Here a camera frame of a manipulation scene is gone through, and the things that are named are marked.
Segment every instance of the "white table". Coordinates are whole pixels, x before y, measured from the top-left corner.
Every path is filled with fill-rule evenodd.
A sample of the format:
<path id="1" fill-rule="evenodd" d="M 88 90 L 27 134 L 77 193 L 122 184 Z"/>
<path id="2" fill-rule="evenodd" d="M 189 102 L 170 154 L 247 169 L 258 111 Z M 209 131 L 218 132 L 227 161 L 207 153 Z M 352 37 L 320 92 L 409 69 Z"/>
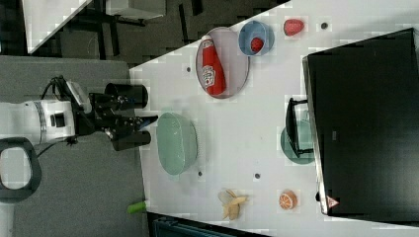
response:
<path id="1" fill-rule="evenodd" d="M 306 22 L 305 31 L 294 38 L 283 33 L 283 23 L 290 17 Z M 174 182 L 158 159 L 156 124 L 150 128 L 153 139 L 140 148 L 145 196 L 150 200 L 147 210 L 269 236 L 416 236 L 419 230 L 411 227 L 321 214 L 314 199 L 315 166 L 291 163 L 281 150 L 280 135 L 289 98 L 305 95 L 304 56 L 418 27 L 419 1 L 293 0 L 250 20 L 274 29 L 274 48 L 251 58 L 247 84 L 230 99 L 213 99 L 201 88 L 195 68 L 198 42 L 130 71 L 132 83 L 149 90 L 149 105 L 136 113 L 161 115 L 171 107 L 193 120 L 200 141 L 197 164 Z M 326 31 L 320 29 L 323 22 L 329 24 Z M 244 23 L 231 28 L 238 32 Z M 260 180 L 254 179 L 255 173 L 261 174 Z M 234 221 L 221 219 L 217 194 L 225 188 L 249 197 Z M 295 210 L 279 208 L 283 189 L 296 192 L 299 206 Z"/>
<path id="2" fill-rule="evenodd" d="M 28 53 L 33 53 L 92 0 L 22 0 Z"/>

